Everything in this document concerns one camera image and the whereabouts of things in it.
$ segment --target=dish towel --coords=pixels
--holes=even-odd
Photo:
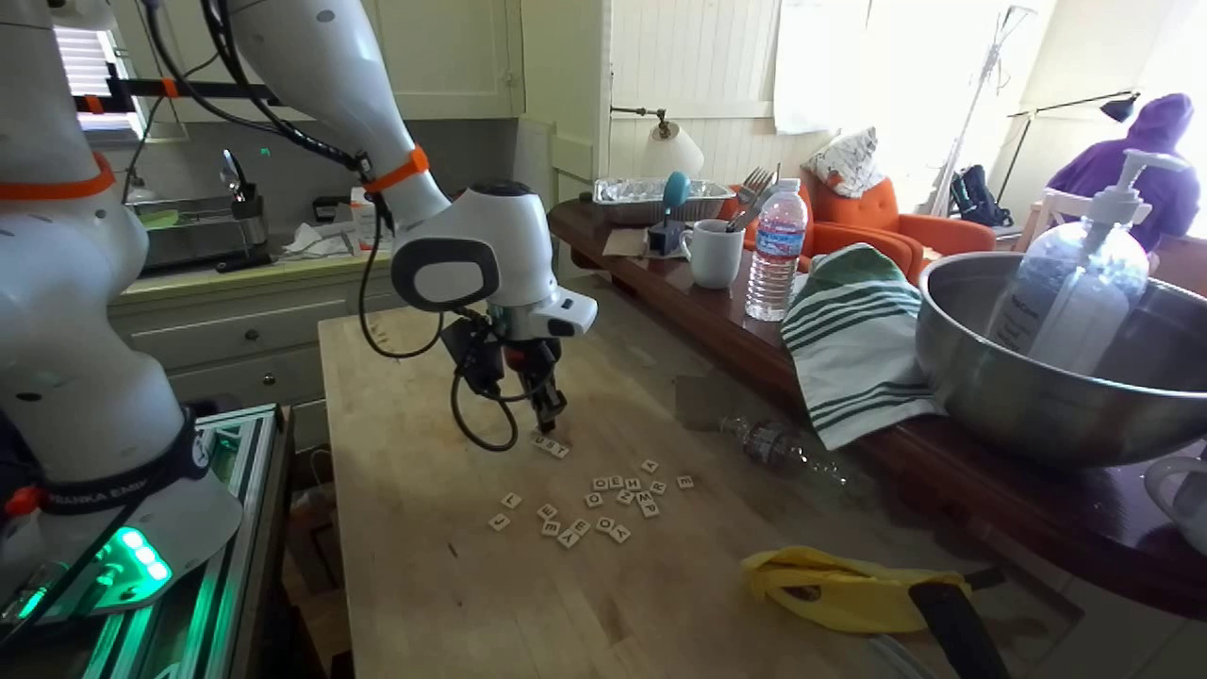
[[[780,338],[829,451],[940,412],[913,363],[916,308],[921,294],[870,244],[823,258],[794,294]]]

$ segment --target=cup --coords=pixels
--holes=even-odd
[[[1156,461],[1143,472],[1143,488],[1181,537],[1207,553],[1207,465],[1191,455]]]
[[[691,282],[730,292],[745,265],[745,230],[732,230],[730,220],[697,220],[683,230],[683,258]]]

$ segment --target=kitchen cabinet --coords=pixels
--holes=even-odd
[[[316,319],[359,308],[363,262],[297,262],[248,272],[156,277],[125,292],[112,328],[171,372],[194,412],[293,407],[293,445],[327,441]],[[370,308],[399,304],[389,262],[375,268]]]
[[[161,3],[161,35],[176,69],[203,65],[214,45],[202,3]],[[487,121],[520,112],[520,13],[516,0],[365,0],[391,93],[408,121]],[[116,52],[132,74],[158,80],[168,69],[148,39],[144,3],[112,3]],[[223,65],[202,69],[194,80],[231,83]],[[259,121],[248,101],[218,101],[223,109]],[[214,121],[189,98],[175,101],[183,121]]]

